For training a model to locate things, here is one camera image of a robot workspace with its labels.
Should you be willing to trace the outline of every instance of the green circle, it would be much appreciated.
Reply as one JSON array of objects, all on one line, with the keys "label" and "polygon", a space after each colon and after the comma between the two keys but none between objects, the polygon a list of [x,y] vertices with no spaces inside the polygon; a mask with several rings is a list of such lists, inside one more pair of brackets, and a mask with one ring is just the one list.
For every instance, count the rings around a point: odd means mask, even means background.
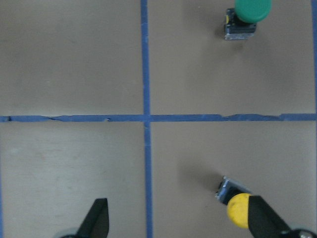
[{"label": "green circle", "polygon": [[267,17],[271,10],[271,0],[236,0],[235,12],[247,23],[256,23]]}]

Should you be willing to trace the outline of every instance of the yellow cap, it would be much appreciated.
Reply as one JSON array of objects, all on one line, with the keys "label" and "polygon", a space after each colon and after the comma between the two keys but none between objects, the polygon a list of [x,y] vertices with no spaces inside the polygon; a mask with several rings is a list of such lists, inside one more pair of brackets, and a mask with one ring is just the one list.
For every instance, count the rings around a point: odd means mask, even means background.
[{"label": "yellow cap", "polygon": [[249,193],[240,193],[230,199],[227,205],[227,214],[229,219],[238,227],[249,228]]}]

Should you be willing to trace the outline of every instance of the grid square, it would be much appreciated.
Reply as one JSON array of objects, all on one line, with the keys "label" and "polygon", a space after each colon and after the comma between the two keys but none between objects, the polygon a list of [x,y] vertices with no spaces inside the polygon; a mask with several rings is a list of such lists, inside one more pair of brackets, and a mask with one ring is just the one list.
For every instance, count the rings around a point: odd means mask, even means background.
[{"label": "grid square", "polygon": [[223,175],[316,230],[315,122],[156,122],[152,144],[154,237],[251,238],[214,197]]},{"label": "grid square", "polygon": [[108,237],[146,237],[139,122],[0,124],[4,238],[74,233],[108,198]]},{"label": "grid square", "polygon": [[230,7],[149,1],[152,113],[315,113],[311,1],[272,1],[247,41],[223,39]]},{"label": "grid square", "polygon": [[0,3],[0,115],[141,114],[138,0]]}]

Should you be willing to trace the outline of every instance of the tile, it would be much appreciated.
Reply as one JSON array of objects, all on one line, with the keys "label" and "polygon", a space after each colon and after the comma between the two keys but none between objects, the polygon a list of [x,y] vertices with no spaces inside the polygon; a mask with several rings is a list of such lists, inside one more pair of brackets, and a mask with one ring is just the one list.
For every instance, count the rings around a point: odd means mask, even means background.
[{"label": "tile", "polygon": [[251,238],[214,197],[222,175],[316,230],[315,122],[152,124],[154,237]]},{"label": "tile", "polygon": [[233,6],[149,1],[152,113],[315,113],[311,1],[272,1],[255,37],[235,42],[222,36]]},{"label": "tile", "polygon": [[140,1],[0,2],[0,115],[141,114]]},{"label": "tile", "polygon": [[0,125],[4,238],[59,238],[107,197],[109,238],[145,238],[143,124]]}]

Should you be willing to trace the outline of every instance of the green cap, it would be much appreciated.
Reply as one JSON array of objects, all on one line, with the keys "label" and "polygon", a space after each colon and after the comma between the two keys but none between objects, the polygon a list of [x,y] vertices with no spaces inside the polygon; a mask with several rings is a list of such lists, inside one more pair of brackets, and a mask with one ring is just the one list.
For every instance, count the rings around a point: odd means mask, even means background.
[{"label": "green cap", "polygon": [[271,0],[236,0],[235,12],[241,21],[256,23],[267,17]]}]

